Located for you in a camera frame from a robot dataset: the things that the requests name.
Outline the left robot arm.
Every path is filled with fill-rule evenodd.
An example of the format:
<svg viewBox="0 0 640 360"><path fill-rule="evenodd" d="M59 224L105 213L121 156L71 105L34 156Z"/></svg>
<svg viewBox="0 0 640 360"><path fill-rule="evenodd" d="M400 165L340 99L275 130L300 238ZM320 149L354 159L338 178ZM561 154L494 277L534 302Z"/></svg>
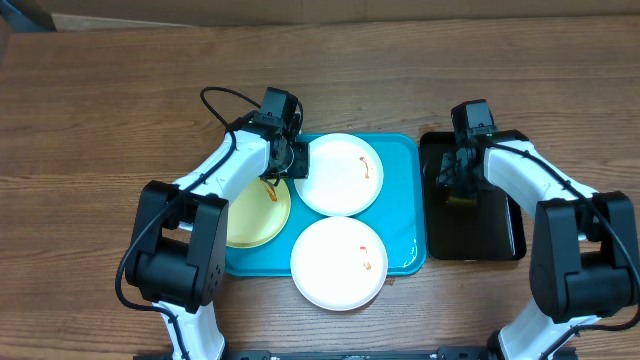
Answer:
<svg viewBox="0 0 640 360"><path fill-rule="evenodd" d="M302 121L299 110L251 111L226 125L220 146L189 174L143 188L114 288L125 307L161 315L169 358L225 357L213 300L225 270L229 207L253 180L307 175Z"/></svg>

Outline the white plate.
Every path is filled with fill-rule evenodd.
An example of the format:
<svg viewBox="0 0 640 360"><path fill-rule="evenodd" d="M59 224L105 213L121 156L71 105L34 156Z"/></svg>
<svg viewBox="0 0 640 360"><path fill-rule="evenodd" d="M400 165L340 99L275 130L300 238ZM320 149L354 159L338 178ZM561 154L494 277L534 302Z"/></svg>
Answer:
<svg viewBox="0 0 640 360"><path fill-rule="evenodd" d="M371 206L384 183L376 150L345 133L319 136L309 143L309 173L294 181L302 201L325 216L352 216Z"/></svg>
<svg viewBox="0 0 640 360"><path fill-rule="evenodd" d="M388 255L380 236L351 217L327 217L307 227L290 258L299 292L330 311L350 311L369 303L381 290Z"/></svg>

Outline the yellow green scrub sponge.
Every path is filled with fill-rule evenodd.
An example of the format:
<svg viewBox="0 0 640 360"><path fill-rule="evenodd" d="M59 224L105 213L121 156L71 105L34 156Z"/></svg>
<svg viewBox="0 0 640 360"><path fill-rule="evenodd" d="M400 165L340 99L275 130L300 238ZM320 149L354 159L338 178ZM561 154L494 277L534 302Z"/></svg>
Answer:
<svg viewBox="0 0 640 360"><path fill-rule="evenodd" d="M477 195L464 187L448 187L445 202L451 206L476 206Z"/></svg>

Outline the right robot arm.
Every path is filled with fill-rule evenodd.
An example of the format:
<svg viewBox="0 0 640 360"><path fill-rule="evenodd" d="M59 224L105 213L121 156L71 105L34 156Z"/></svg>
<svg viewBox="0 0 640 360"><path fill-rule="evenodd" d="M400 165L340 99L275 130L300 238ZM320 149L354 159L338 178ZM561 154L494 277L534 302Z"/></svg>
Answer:
<svg viewBox="0 0 640 360"><path fill-rule="evenodd" d="M545 160L516 130L478 125L419 145L429 253L437 259L529 256L531 301L489 340L489 359L571 359L567 341L605 331L639 301L634 207Z"/></svg>

